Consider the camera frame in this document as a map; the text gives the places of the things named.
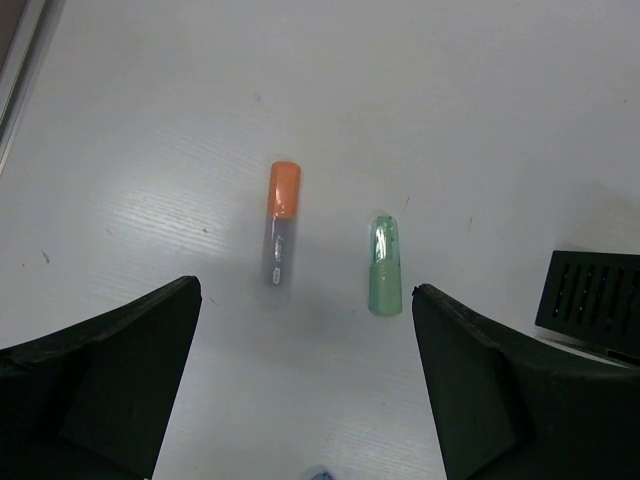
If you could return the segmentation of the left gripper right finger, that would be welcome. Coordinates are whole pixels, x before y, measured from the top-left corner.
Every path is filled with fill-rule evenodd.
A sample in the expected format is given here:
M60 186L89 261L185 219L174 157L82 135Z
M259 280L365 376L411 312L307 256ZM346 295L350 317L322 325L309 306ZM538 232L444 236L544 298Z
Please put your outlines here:
M429 284L412 316L450 479L635 479L639 372L560 350Z

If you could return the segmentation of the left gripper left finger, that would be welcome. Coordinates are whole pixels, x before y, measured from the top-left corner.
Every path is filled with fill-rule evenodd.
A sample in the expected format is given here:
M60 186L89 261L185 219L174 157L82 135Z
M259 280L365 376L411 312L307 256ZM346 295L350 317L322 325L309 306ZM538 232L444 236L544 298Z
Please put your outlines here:
M199 280L183 276L3 349L2 478L151 478L201 303Z

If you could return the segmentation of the orange capped clear highlighter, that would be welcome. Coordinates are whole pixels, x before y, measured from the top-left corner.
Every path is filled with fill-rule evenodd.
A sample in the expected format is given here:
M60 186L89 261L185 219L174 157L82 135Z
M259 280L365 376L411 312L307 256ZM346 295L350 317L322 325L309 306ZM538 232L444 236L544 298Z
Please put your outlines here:
M292 281L301 167L289 160L271 165L260 287L270 307L287 303Z

